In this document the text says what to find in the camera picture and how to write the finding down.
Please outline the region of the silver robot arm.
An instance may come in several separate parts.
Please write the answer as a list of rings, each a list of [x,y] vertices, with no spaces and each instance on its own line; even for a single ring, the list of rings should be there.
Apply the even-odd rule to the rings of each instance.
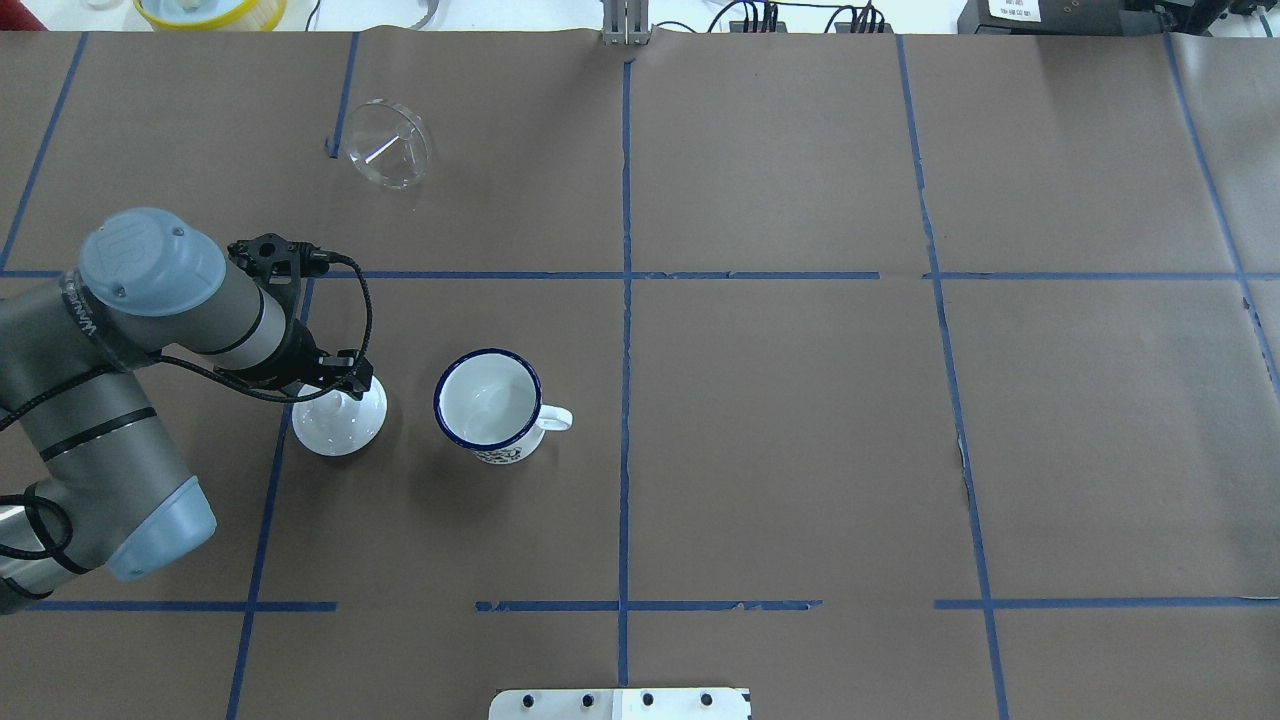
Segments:
[[[109,217],[58,281],[3,301],[3,410],[47,469],[3,496],[4,614],[99,568],[138,580],[216,530],[136,377],[173,345],[252,389],[323,387],[293,305],[163,209]]]

